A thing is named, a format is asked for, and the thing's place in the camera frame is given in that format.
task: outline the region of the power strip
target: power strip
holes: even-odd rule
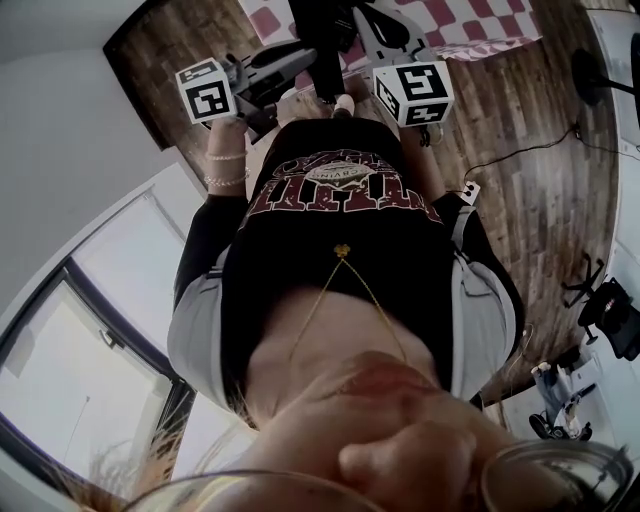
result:
[[[480,185],[478,185],[475,181],[467,181],[464,186],[464,190],[460,193],[460,197],[465,203],[474,205],[476,199],[478,199],[478,194],[480,193]]]

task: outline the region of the wooden floor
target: wooden floor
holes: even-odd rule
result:
[[[583,1],[590,7],[626,5],[624,0]],[[611,99],[588,109],[571,82],[572,52],[586,48],[599,54],[584,8],[570,0],[532,3],[544,36],[540,42],[478,62],[448,61],[456,104],[434,149],[452,190],[460,189],[471,166],[557,140],[576,120],[591,144],[617,149]],[[167,0],[128,32],[116,58],[125,70],[120,79],[130,81],[166,140],[201,172],[207,132],[189,123],[174,73],[212,55],[230,51],[243,57],[259,47],[236,0]],[[283,117],[326,113],[312,95],[281,107]],[[359,109],[367,117],[382,116],[373,100]],[[270,139],[251,155],[250,168],[259,170]],[[524,355],[509,361],[485,389],[485,400],[492,400],[530,382],[532,363],[553,359],[581,339],[579,311],[562,307],[560,283],[584,271],[583,251],[594,259],[608,258],[617,157],[589,149],[571,135],[551,149],[478,169],[469,178],[482,187],[479,212],[522,295],[531,335]]]

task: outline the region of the window handle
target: window handle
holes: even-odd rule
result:
[[[113,349],[113,347],[117,345],[117,343],[113,341],[113,338],[109,335],[109,333],[104,329],[98,329],[98,334],[100,335],[102,341],[104,341],[105,345],[107,345],[107,347]]]

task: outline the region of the mouth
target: mouth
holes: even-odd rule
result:
[[[419,371],[399,362],[379,362],[351,377],[338,394],[381,397],[395,393],[433,393],[439,389]]]

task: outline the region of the black window frame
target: black window frame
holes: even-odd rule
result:
[[[167,356],[146,339],[106,299],[73,260],[73,255],[67,257],[38,286],[9,324],[9,327],[0,335],[0,367],[4,366],[22,329],[33,319],[54,290],[63,283],[66,283],[91,313],[104,324],[115,345],[128,348],[154,371],[171,381],[171,391],[156,426],[155,436],[158,436],[162,431],[170,434],[184,428],[196,397],[195,390],[175,373]],[[179,449],[179,447],[180,437],[176,440],[175,449]],[[1,411],[0,448],[33,476],[63,494],[70,495],[67,486],[62,485],[63,482],[69,482],[85,489],[91,489],[94,495],[97,493],[112,499],[120,499],[111,496],[107,490],[89,482],[49,456],[13,425]],[[170,479],[171,472],[167,473],[165,477],[167,480]]]

